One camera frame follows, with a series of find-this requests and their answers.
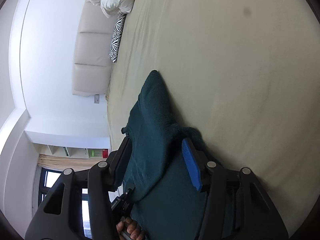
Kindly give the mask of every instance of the beige upholstered headboard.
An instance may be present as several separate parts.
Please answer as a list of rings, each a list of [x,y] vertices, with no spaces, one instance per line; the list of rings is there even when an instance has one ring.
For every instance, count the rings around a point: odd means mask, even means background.
[[[106,94],[113,62],[109,58],[117,16],[106,18],[99,6],[86,0],[75,44],[72,94]]]

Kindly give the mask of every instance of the ribbed blue rubber pad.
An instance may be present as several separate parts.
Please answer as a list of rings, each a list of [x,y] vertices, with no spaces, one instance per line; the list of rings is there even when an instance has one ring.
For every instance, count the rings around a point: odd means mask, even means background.
[[[192,185],[196,187],[197,191],[200,191],[202,188],[200,169],[195,158],[193,157],[192,150],[186,139],[183,139],[182,141],[182,154],[192,181]]]

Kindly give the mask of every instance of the wall socket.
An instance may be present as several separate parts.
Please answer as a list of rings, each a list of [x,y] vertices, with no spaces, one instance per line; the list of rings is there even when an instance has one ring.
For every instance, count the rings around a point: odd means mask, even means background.
[[[98,95],[94,95],[94,103],[95,104],[100,103],[100,95],[99,94]]]

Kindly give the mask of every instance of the dark spot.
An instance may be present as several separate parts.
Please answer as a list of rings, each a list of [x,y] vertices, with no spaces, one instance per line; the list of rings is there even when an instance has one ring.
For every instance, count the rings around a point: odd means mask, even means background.
[[[250,9],[249,7],[247,7],[247,6],[245,6],[245,7],[243,8],[243,14],[244,14],[244,16],[246,16],[246,17],[250,17],[251,14],[252,14],[251,9]]]

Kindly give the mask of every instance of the finger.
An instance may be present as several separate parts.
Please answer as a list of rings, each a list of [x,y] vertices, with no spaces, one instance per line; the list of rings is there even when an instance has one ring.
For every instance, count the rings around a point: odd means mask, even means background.
[[[137,237],[140,235],[140,232],[141,232],[141,226],[137,226],[130,236],[131,239],[136,240]]]
[[[132,223],[128,226],[127,232],[129,234],[132,234],[132,232],[136,229],[137,224],[137,221],[133,220]]]
[[[125,221],[126,221],[128,224],[131,224],[133,220],[132,220],[131,218],[126,218]]]
[[[117,228],[117,231],[118,232],[121,232],[123,230],[123,227],[124,227],[124,223],[122,221],[120,221],[117,225],[116,225],[116,228]]]
[[[137,240],[143,240],[145,235],[146,235],[146,232],[144,230],[142,230],[140,235],[137,237]]]

